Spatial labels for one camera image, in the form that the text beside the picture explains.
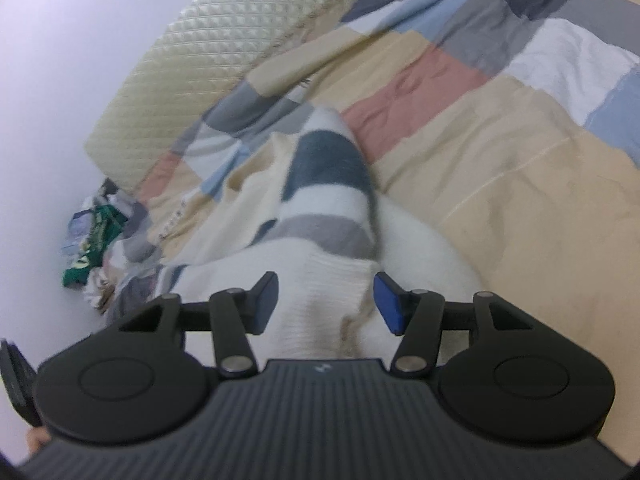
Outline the white fuzzy striped sweater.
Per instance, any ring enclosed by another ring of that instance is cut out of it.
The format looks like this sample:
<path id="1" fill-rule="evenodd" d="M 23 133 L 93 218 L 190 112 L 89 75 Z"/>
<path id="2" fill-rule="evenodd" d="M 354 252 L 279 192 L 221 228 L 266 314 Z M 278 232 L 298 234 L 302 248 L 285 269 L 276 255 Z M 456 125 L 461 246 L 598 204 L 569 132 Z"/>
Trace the white fuzzy striped sweater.
<path id="1" fill-rule="evenodd" d="M 314 110 L 294 133 L 273 133 L 224 184 L 212 215 L 156 276 L 153 294 L 203 301 L 277 274 L 277 307 L 252 346 L 270 359 L 380 358 L 397 338 L 375 309 L 388 272 L 405 288 L 469 300 L 480 278 L 439 233 L 378 194 L 349 128 Z"/>

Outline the green and white clothes pile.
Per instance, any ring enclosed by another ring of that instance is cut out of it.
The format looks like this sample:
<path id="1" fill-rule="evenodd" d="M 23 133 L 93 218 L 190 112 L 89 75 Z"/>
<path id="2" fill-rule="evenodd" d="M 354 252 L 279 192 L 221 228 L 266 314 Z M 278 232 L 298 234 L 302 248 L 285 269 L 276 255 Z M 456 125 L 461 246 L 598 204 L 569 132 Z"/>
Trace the green and white clothes pile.
<path id="1" fill-rule="evenodd" d="M 134 200 L 111 179 L 87 197 L 67 223 L 61 252 L 62 285 L 80 290 L 85 302 L 104 312 L 115 285 L 104 270 L 104 256 L 134 212 Z"/>

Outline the patchwork colour-block bed quilt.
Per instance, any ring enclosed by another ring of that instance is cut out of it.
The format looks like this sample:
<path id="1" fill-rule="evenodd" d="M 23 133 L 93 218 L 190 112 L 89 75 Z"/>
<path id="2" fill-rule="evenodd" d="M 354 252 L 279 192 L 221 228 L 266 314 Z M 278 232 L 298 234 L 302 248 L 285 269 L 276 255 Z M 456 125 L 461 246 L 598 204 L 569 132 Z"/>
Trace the patchwork colour-block bed quilt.
<path id="1" fill-rule="evenodd" d="M 212 215 L 234 170 L 314 110 L 373 187 L 616 381 L 603 440 L 639 457 L 639 0 L 357 0 L 175 140 L 108 254 L 110 321 Z"/>

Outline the cream quilted headboard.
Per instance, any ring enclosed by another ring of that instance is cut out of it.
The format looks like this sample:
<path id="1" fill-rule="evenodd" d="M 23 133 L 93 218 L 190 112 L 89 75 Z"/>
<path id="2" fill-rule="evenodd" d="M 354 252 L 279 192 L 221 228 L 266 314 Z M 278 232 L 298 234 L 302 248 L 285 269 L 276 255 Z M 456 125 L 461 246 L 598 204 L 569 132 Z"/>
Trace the cream quilted headboard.
<path id="1" fill-rule="evenodd" d="M 134 191 L 186 128 L 254 66 L 355 0 L 192 0 L 142 55 L 85 144 Z"/>

